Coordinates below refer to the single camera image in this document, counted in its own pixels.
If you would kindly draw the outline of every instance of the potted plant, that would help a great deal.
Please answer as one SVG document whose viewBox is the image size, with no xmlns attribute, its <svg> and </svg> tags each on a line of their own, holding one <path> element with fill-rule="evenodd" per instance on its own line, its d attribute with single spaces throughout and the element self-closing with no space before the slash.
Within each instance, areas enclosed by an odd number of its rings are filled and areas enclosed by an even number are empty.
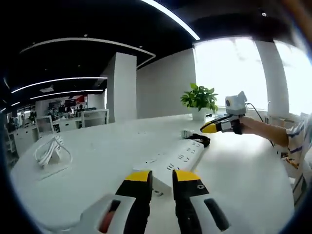
<svg viewBox="0 0 312 234">
<path fill-rule="evenodd" d="M 215 96 L 215 89 L 208 89 L 204 86 L 197 86 L 195 83 L 191 83 L 191 91 L 184 92 L 181 97 L 183 105 L 192 108 L 193 120 L 204 121 L 208 110 L 212 110 L 215 113 L 218 107 L 215 104 L 217 100 Z"/>
</svg>

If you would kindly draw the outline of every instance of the led light strip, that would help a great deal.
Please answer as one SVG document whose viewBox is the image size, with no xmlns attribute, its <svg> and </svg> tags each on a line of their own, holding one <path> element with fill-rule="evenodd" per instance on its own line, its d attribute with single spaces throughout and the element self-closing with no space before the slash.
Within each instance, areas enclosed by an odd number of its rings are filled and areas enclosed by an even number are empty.
<svg viewBox="0 0 312 234">
<path fill-rule="evenodd" d="M 79 93 L 79 92 L 97 92 L 97 91 L 101 92 L 103 90 L 102 89 L 91 89 L 91 90 L 67 91 L 67 92 L 60 92 L 60 93 L 54 93 L 54 94 L 46 94 L 46 95 L 42 95 L 42 96 L 38 96 L 38 97 L 32 97 L 30 100 L 36 99 L 36 98 L 42 98 L 42 97 L 46 97 L 46 96 L 58 95 L 58 94 L 69 94 L 69 93 Z"/>
<path fill-rule="evenodd" d="M 52 79 L 52 80 L 47 80 L 47 81 L 43 81 L 43 82 L 39 82 L 39 83 L 35 83 L 35 84 L 30 84 L 30 85 L 27 85 L 27 86 L 24 86 L 24 87 L 21 87 L 19 89 L 16 89 L 14 91 L 12 91 L 11 93 L 15 93 L 19 90 L 22 90 L 22 89 L 26 89 L 26 88 L 29 88 L 31 86 L 35 86 L 35 85 L 38 85 L 38 84 L 45 84 L 45 83 L 50 83 L 50 82 L 55 82 L 55 81 L 61 81 L 61 80 L 70 80 L 70 79 L 107 79 L 107 77 L 74 77 L 74 78 L 62 78 L 62 79 Z"/>
<path fill-rule="evenodd" d="M 146 50 L 142 50 L 140 48 L 137 48 L 137 47 L 134 47 L 134 46 L 131 46 L 131 45 L 127 45 L 127 44 L 116 42 L 116 41 L 112 41 L 112 40 L 104 40 L 104 39 L 97 39 L 97 38 L 59 38 L 59 39 L 53 39 L 53 40 L 46 40 L 46 41 L 39 42 L 37 44 L 31 45 L 31 46 L 21 50 L 20 54 L 25 52 L 25 51 L 27 51 L 27 50 L 29 50 L 29 49 L 31 49 L 31 48 L 34 48 L 34 47 L 37 47 L 37 46 L 40 46 L 40 45 L 46 45 L 46 44 L 49 44 L 49 43 L 60 42 L 60 41 L 71 41 L 71 40 L 75 40 L 75 41 L 78 41 L 78 40 L 82 40 L 82 41 L 95 41 L 95 42 L 102 42 L 102 43 L 107 43 L 107 44 L 119 45 L 119 46 L 123 46 L 123 47 L 129 48 L 129 49 L 137 50 L 137 51 L 140 51 L 142 53 L 146 53 L 146 54 L 152 56 L 149 59 L 145 60 L 143 63 L 139 64 L 136 68 L 139 68 L 140 66 L 146 64 L 148 61 L 150 61 L 150 60 L 152 60 L 152 59 L 154 59 L 156 57 L 156 54 L 153 54 L 151 52 L 148 52 Z"/>
<path fill-rule="evenodd" d="M 192 35 L 192 37 L 195 40 L 200 40 L 200 37 L 183 21 L 181 20 L 177 15 L 175 15 L 173 12 L 171 12 L 170 10 L 168 10 L 166 7 L 164 7 L 163 5 L 159 4 L 158 2 L 155 2 L 153 0 L 141 0 L 153 7 L 155 7 L 156 9 L 158 9 L 159 11 L 161 11 L 162 13 L 165 13 L 167 16 L 169 16 L 170 18 L 172 18 L 175 22 L 177 22 L 182 28 L 184 28 L 189 34 Z"/>
<path fill-rule="evenodd" d="M 12 104 L 11 106 L 15 106 L 15 105 L 17 105 L 17 104 L 19 104 L 20 102 L 18 101 L 18 102 L 16 102 L 16 103 L 14 103 L 14 104 Z"/>
</svg>

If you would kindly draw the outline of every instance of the power strip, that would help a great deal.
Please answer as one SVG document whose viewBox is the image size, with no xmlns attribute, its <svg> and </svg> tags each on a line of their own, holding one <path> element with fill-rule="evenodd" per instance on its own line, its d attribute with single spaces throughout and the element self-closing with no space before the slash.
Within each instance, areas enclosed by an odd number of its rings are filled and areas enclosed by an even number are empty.
<svg viewBox="0 0 312 234">
<path fill-rule="evenodd" d="M 204 150 L 203 144 L 189 139 L 177 142 L 162 156 L 145 161 L 133 168 L 134 171 L 153 171 L 153 190 L 157 194 L 167 194 L 172 191 L 172 171 L 190 171 Z"/>
</svg>

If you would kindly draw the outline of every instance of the ceiling light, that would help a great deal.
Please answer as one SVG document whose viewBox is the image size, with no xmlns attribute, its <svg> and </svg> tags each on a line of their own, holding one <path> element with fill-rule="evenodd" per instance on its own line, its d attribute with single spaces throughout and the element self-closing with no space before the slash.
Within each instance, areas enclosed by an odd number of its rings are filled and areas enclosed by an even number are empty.
<svg viewBox="0 0 312 234">
<path fill-rule="evenodd" d="M 18 102 L 16 102 L 16 103 L 14 103 L 14 104 L 12 104 L 11 106 L 15 106 L 15 105 L 17 105 L 17 104 L 19 104 L 20 102 L 18 101 Z"/>
<path fill-rule="evenodd" d="M 168 10 L 163 5 L 157 3 L 153 0 L 141 0 L 141 1 L 151 5 L 151 6 L 155 7 L 156 9 L 158 9 L 159 11 L 165 13 L 167 16 L 169 16 L 175 22 L 177 22 L 182 28 L 184 28 L 189 34 L 191 34 L 195 40 L 200 40 L 200 37 L 183 20 L 181 20 L 177 15 L 175 15 L 173 12 Z"/>
<path fill-rule="evenodd" d="M 15 93 L 15 92 L 17 92 L 19 90 L 26 89 L 28 87 L 39 85 L 39 84 L 45 84 L 45 83 L 50 83 L 50 82 L 55 82 L 55 81 L 62 81 L 62 80 L 71 80 L 71 79 L 107 79 L 107 77 L 73 77 L 73 78 L 52 79 L 52 80 L 47 80 L 47 81 L 43 81 L 43 82 L 30 84 L 30 85 L 21 87 L 19 89 L 16 89 L 16 90 L 12 91 L 11 93 L 13 94 L 13 93 Z"/>
<path fill-rule="evenodd" d="M 81 92 L 102 92 L 102 91 L 103 91 L 102 89 L 67 91 L 67 92 L 60 92 L 60 93 L 54 93 L 54 94 L 46 94 L 46 95 L 42 95 L 38 97 L 32 97 L 31 100 L 36 99 L 36 98 L 46 97 L 46 96 L 58 95 L 58 94 L 81 93 Z"/>
</svg>

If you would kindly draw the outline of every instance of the black cable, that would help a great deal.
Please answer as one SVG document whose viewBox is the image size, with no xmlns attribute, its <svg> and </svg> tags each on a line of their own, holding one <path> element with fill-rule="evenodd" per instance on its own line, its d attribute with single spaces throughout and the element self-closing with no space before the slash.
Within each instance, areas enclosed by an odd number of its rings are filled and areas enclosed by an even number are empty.
<svg viewBox="0 0 312 234">
<path fill-rule="evenodd" d="M 259 114 L 259 112 L 257 111 L 257 109 L 254 107 L 254 105 L 252 105 L 250 102 L 246 102 L 246 104 L 247 104 L 247 105 L 251 105 L 251 106 L 253 106 L 254 110 L 256 111 L 256 113 L 258 114 L 258 116 L 260 117 L 261 121 L 264 123 L 264 121 L 263 121 L 263 119 L 262 119 L 261 115 Z M 269 140 L 269 142 L 271 143 L 272 147 L 274 148 L 274 144 L 273 144 L 273 142 L 272 142 L 272 141 L 270 141 L 270 140 Z"/>
</svg>

